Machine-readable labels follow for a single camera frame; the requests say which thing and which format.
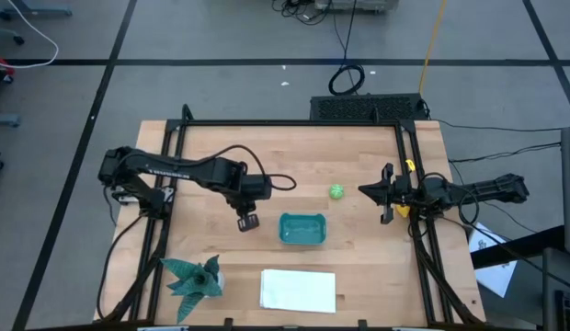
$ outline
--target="wooden tabletop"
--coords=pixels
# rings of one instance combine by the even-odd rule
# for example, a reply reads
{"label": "wooden tabletop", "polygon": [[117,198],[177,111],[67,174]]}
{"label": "wooden tabletop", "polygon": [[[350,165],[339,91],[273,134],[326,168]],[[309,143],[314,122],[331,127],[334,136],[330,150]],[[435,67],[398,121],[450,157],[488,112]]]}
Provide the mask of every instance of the wooden tabletop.
{"label": "wooden tabletop", "polygon": [[[439,124],[426,121],[416,126],[426,172],[440,172],[450,179]],[[164,127],[164,121],[144,121],[136,147],[160,153]],[[409,156],[407,135],[405,142]],[[270,200],[259,201],[260,226],[242,234],[235,211],[221,195],[179,181],[166,256],[202,263],[219,254],[225,275],[223,297],[204,299],[183,324],[222,325],[224,318],[232,317],[235,325],[355,326],[359,319],[366,319],[369,326],[426,325],[407,221],[395,214],[393,222],[381,225],[382,209],[357,190],[358,185],[379,181],[388,162],[400,171],[393,128],[192,126],[187,130],[183,158],[199,159],[236,143],[250,147],[268,173],[295,177],[298,187],[294,191],[273,190]],[[249,174],[258,173],[254,160],[244,151],[233,150],[223,156],[245,161]],[[154,183],[152,176],[143,178]],[[278,178],[275,183],[289,185]],[[332,184],[344,186],[342,200],[328,197]],[[319,246],[282,244],[278,222],[283,212],[322,213],[327,219],[325,242]],[[137,215],[137,206],[121,207],[116,235]],[[446,215],[458,220],[455,210]],[[444,220],[436,224],[448,282],[471,311],[485,319],[462,228]],[[145,225],[142,221],[124,235],[111,256],[102,296],[105,314],[136,277]],[[260,308],[260,273],[267,268],[336,273],[336,314]],[[164,271],[158,325],[176,322],[180,297],[171,296],[165,286],[175,280]],[[430,284],[436,318],[441,321],[438,288],[432,278]],[[146,315],[149,292],[147,284],[141,317]]]}

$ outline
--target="white paper on floor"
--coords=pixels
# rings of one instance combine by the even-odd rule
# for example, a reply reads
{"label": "white paper on floor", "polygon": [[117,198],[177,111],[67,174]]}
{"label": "white paper on floor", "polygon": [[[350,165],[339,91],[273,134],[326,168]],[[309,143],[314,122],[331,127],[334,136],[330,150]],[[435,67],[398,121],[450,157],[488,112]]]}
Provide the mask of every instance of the white paper on floor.
{"label": "white paper on floor", "polygon": [[301,312],[336,312],[336,276],[330,272],[263,270],[260,306]]}
{"label": "white paper on floor", "polygon": [[[494,237],[499,243],[506,242],[499,235],[492,233],[491,230],[484,227],[481,223],[476,224],[476,226],[486,234]],[[476,250],[491,247],[493,245],[496,245],[496,242],[489,239],[484,234],[480,234],[477,230],[473,230],[471,238],[469,239],[469,252],[472,253]],[[512,280],[514,268],[516,268],[516,261],[488,268],[480,268],[475,271],[475,277],[483,286],[503,298],[506,296],[507,286]]]}

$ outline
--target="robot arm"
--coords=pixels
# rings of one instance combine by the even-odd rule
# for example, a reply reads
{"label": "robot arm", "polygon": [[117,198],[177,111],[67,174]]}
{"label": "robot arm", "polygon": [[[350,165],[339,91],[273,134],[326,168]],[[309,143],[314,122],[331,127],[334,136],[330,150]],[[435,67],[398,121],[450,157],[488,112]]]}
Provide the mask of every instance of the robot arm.
{"label": "robot arm", "polygon": [[387,164],[383,168],[380,182],[359,186],[359,191],[378,206],[383,206],[383,224],[393,219],[392,203],[418,208],[420,214],[436,218],[442,216],[444,211],[459,205],[488,200],[522,203],[529,195],[524,185],[524,177],[512,174],[468,185],[455,185],[440,174],[430,174],[421,180],[416,189],[411,188],[409,175],[397,176],[394,182],[391,181],[392,175],[393,165]]}
{"label": "robot arm", "polygon": [[163,218],[168,213],[166,202],[172,197],[161,188],[149,187],[140,174],[194,181],[222,194],[236,210],[238,228],[245,232],[258,227],[258,217],[250,212],[257,208],[256,200],[270,198],[272,188],[269,176],[248,175],[246,171],[246,163],[223,157],[191,161],[120,147],[106,152],[97,177],[106,187],[122,187],[138,200],[141,213],[153,218]]}

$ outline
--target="artificial plant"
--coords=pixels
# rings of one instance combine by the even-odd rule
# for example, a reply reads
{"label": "artificial plant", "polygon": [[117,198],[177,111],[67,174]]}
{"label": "artificial plant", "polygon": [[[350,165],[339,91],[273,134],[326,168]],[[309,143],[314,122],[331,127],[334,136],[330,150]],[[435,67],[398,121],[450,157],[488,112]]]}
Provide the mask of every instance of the artificial plant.
{"label": "artificial plant", "polygon": [[166,287],[173,290],[171,295],[183,296],[178,307],[177,324],[181,323],[206,295],[222,295],[222,288],[218,284],[218,257],[220,256],[211,257],[204,266],[175,258],[161,259],[165,268],[178,278],[178,281]]}

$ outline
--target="plastic bowl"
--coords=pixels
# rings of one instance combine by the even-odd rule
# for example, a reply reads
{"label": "plastic bowl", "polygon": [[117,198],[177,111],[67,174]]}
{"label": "plastic bowl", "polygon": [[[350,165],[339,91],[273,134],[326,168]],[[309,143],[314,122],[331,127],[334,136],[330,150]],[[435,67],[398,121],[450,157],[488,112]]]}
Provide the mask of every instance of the plastic bowl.
{"label": "plastic bowl", "polygon": [[325,217],[322,214],[284,213],[279,218],[279,238],[283,244],[320,245],[325,235]]}

